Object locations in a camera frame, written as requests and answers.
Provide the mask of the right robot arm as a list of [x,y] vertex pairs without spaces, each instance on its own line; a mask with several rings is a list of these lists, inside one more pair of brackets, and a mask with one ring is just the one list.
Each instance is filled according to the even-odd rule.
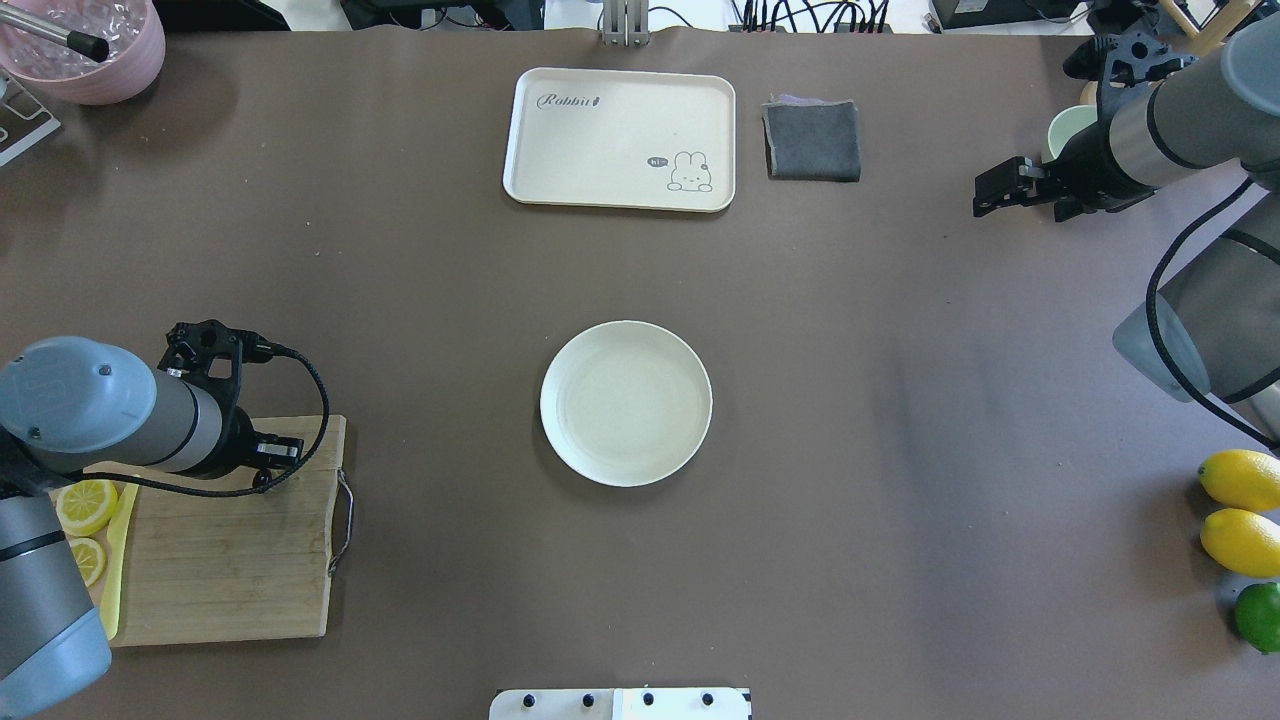
[[1117,213],[1234,161],[1243,181],[1169,245],[1114,347],[1148,380],[1277,450],[1279,19],[1204,55],[1130,29],[1083,44],[1065,72],[1097,85],[1097,117],[1052,159],[975,178],[972,211],[1048,204],[1056,222]]

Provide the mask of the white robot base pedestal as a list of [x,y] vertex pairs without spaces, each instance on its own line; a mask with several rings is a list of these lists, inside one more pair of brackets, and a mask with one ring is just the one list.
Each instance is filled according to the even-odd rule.
[[544,688],[499,692],[489,719],[753,719],[732,687]]

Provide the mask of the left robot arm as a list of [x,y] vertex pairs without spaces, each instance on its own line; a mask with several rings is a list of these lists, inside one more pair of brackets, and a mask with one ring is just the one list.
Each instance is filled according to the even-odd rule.
[[264,433],[238,405],[247,364],[305,356],[220,322],[179,323],[156,368],[78,336],[28,346],[3,369],[3,716],[24,719],[109,669],[115,612],[96,591],[137,487],[201,489],[101,471],[115,462],[200,480],[241,468],[260,495],[315,454]]

